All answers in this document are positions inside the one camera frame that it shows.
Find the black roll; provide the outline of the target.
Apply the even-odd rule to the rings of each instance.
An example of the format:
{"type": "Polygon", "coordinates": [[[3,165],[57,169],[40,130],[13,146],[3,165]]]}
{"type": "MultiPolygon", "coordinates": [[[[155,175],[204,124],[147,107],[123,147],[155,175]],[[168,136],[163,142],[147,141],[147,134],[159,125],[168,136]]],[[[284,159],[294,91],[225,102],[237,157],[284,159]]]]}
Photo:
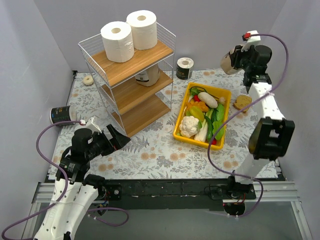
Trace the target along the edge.
{"type": "Polygon", "coordinates": [[[65,122],[65,121],[76,121],[77,113],[76,109],[72,105],[54,107],[50,110],[49,119],[52,124],[65,122]]]}
{"type": "Polygon", "coordinates": [[[189,80],[192,77],[194,61],[189,57],[181,57],[176,63],[176,76],[181,80],[189,80]]]}

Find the brown printed paper roll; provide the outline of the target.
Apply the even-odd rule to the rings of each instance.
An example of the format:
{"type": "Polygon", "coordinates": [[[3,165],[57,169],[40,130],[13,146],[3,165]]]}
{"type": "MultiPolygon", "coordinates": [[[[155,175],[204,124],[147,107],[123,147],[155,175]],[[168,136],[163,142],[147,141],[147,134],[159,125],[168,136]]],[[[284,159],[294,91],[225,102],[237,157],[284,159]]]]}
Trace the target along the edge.
{"type": "Polygon", "coordinates": [[[160,69],[157,64],[134,76],[136,82],[142,86],[150,87],[160,78],[160,69]]]}

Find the white paper towel roll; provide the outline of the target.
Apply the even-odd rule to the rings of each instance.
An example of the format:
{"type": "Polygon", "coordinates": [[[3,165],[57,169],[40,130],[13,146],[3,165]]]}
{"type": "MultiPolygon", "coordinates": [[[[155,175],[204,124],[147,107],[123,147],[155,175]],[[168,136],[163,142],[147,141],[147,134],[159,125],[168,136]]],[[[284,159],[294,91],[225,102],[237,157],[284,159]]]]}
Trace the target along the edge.
{"type": "Polygon", "coordinates": [[[156,46],[157,17],[149,10],[138,10],[131,12],[126,17],[126,22],[131,26],[134,48],[137,50],[148,50],[156,46]]]}
{"type": "Polygon", "coordinates": [[[123,21],[107,23],[100,30],[106,57],[115,63],[129,61],[134,55],[131,26],[123,21]]]}

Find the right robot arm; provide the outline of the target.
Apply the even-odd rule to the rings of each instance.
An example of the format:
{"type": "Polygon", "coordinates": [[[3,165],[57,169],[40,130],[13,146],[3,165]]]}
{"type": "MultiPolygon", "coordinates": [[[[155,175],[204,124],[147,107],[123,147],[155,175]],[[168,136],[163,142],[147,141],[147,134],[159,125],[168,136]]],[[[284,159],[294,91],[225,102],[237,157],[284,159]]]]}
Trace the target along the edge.
{"type": "Polygon", "coordinates": [[[225,190],[232,199],[254,191],[253,179],[269,162],[286,154],[295,129],[295,123],[285,118],[271,93],[272,81],[266,72],[271,57],[272,50],[267,46],[237,45],[221,60],[222,64],[230,63],[230,75],[244,70],[243,84],[256,101],[259,119],[248,141],[249,155],[227,179],[225,190]]]}

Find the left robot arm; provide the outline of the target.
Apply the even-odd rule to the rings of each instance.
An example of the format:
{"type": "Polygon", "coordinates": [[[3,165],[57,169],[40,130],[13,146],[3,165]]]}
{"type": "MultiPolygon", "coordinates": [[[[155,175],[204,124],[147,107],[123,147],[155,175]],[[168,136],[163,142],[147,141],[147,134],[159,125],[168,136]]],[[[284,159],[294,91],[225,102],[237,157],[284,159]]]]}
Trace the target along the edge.
{"type": "Polygon", "coordinates": [[[106,185],[104,177],[88,174],[90,162],[122,149],[130,138],[107,126],[111,139],[94,123],[77,129],[71,145],[62,154],[55,175],[50,208],[46,211],[36,240],[72,240],[92,202],[103,200],[99,213],[108,209],[109,200],[119,200],[120,185],[106,185]]]}

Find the floral table mat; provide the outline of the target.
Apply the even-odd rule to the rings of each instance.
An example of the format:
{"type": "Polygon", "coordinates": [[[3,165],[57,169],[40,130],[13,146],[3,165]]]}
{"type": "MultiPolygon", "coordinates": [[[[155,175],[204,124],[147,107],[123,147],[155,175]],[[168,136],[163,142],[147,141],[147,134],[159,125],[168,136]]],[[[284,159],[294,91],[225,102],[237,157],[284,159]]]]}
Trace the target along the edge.
{"type": "MultiPolygon", "coordinates": [[[[87,120],[96,116],[98,126],[109,134],[106,126],[112,120],[96,86],[83,84],[83,78],[88,75],[88,72],[76,75],[68,105],[75,107],[78,119],[87,120]]],[[[106,179],[227,178],[228,174],[212,167],[206,148],[174,139],[173,131],[189,82],[230,90],[232,95],[229,116],[236,112],[233,107],[236,97],[246,95],[247,92],[243,86],[242,72],[226,75],[220,69],[196,70],[190,81],[180,80],[175,76],[171,111],[133,136],[122,150],[92,160],[88,174],[100,175],[106,179]]],[[[223,148],[210,151],[214,164],[230,172],[237,169],[249,154],[248,140],[257,122],[257,113],[253,108],[233,118],[226,126],[223,148]]],[[[69,125],[62,128],[52,156],[54,163],[59,163],[63,151],[71,145],[75,127],[69,125]]]]}

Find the garlic bulb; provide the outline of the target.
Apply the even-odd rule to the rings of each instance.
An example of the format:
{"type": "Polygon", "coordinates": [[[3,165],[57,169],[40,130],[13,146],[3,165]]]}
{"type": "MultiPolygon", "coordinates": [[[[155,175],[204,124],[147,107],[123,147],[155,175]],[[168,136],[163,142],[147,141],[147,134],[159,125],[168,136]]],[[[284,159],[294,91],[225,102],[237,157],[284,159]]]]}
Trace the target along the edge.
{"type": "Polygon", "coordinates": [[[218,102],[219,102],[221,105],[225,105],[226,99],[225,99],[224,97],[220,97],[220,98],[218,99],[218,102]]]}

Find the black wrapped roll on side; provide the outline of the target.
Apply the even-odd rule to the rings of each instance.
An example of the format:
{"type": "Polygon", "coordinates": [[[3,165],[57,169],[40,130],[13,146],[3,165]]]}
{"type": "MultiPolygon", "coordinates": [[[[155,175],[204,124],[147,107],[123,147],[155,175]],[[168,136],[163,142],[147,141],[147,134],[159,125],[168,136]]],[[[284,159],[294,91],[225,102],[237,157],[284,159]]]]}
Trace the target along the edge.
{"type": "Polygon", "coordinates": [[[77,113],[76,109],[72,105],[54,107],[50,110],[49,119],[52,124],[65,122],[65,121],[76,121],[77,113]]]}

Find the yellow plastic bin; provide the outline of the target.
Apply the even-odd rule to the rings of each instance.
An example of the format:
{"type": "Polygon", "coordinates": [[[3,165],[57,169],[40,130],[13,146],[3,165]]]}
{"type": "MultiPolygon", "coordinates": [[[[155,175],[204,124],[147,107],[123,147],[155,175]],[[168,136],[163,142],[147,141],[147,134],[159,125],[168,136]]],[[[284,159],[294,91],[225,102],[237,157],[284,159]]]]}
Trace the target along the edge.
{"type": "Polygon", "coordinates": [[[212,144],[211,144],[211,149],[212,150],[220,150],[222,149],[224,145],[224,139],[225,139],[225,132],[226,132],[226,127],[221,128],[222,123],[224,123],[228,119],[228,114],[229,114],[229,106],[231,102],[231,96],[232,93],[229,90],[222,89],[222,88],[217,88],[217,87],[212,87],[212,86],[207,86],[199,83],[194,83],[191,82],[187,85],[187,90],[185,92],[184,99],[182,101],[180,113],[177,118],[177,122],[173,131],[173,136],[176,140],[179,140],[184,143],[196,145],[199,147],[207,148],[209,146],[209,140],[212,136],[215,136],[212,144]],[[224,97],[226,99],[225,105],[224,106],[224,118],[222,122],[216,121],[216,108],[210,108],[209,111],[204,114],[204,118],[207,120],[208,128],[207,128],[207,135],[206,135],[206,140],[205,142],[197,141],[194,140],[195,135],[199,132],[199,130],[202,128],[202,122],[199,121],[198,123],[198,132],[190,137],[183,137],[180,134],[180,124],[183,119],[183,117],[186,116],[186,103],[194,103],[194,102],[202,102],[198,98],[198,94],[200,92],[207,92],[211,96],[215,98],[215,100],[218,102],[218,99],[221,97],[224,97]]]}

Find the white radish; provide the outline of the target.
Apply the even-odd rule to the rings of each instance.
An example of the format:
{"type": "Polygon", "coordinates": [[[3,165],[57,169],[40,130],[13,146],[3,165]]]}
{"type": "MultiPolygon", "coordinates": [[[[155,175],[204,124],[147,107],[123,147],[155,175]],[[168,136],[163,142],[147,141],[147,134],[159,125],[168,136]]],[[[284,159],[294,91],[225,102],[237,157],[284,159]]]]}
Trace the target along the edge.
{"type": "Polygon", "coordinates": [[[216,101],[216,99],[212,95],[208,94],[207,92],[200,92],[197,96],[208,107],[213,109],[216,109],[218,107],[218,102],[216,101]]]}

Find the green cucumber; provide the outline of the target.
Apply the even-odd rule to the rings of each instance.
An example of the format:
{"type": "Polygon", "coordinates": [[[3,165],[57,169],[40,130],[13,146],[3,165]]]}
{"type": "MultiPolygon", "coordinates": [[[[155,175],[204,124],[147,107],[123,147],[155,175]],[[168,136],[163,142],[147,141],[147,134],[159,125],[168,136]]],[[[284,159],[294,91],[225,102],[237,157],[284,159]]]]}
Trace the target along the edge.
{"type": "Polygon", "coordinates": [[[224,119],[224,114],[225,114],[225,107],[221,103],[219,103],[216,108],[215,120],[217,122],[222,122],[224,119]]]}

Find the small beige donut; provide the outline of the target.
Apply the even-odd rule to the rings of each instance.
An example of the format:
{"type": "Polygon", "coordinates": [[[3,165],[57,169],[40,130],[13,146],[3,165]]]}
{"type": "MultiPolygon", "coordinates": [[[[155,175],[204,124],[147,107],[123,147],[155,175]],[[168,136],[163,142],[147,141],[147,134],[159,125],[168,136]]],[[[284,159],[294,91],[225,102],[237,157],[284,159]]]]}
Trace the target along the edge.
{"type": "Polygon", "coordinates": [[[82,80],[83,84],[85,86],[91,86],[94,84],[94,79],[92,78],[91,75],[86,75],[83,80],[82,80]]]}

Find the yellow orange pepper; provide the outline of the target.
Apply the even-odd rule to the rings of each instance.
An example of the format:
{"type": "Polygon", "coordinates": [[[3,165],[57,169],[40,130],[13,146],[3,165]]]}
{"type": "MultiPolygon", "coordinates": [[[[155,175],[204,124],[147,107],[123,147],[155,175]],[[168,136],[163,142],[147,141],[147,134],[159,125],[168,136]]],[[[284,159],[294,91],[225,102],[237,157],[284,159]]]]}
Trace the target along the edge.
{"type": "Polygon", "coordinates": [[[198,119],[200,122],[203,122],[205,119],[205,113],[209,111],[209,107],[203,101],[187,102],[186,103],[186,112],[187,117],[193,116],[198,119]]]}

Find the bok choy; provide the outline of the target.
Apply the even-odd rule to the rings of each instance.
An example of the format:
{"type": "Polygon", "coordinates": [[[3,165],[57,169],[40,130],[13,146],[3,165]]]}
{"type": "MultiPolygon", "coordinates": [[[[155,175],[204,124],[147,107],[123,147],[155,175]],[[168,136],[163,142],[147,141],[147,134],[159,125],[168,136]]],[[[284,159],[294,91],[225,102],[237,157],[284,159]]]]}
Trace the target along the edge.
{"type": "Polygon", "coordinates": [[[194,140],[199,141],[199,142],[205,142],[207,138],[207,133],[208,133],[208,121],[206,118],[202,122],[202,127],[199,130],[199,132],[194,136],[194,140]]]}

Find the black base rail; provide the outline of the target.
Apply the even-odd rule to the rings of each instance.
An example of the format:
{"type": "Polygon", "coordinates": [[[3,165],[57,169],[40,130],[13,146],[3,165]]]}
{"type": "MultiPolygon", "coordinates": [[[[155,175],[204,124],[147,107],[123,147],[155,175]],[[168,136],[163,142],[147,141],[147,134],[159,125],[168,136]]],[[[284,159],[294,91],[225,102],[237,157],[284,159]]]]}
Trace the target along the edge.
{"type": "Polygon", "coordinates": [[[125,210],[208,209],[223,211],[223,201],[241,203],[256,198],[252,185],[240,189],[219,179],[114,179],[102,184],[111,207],[125,210]]]}

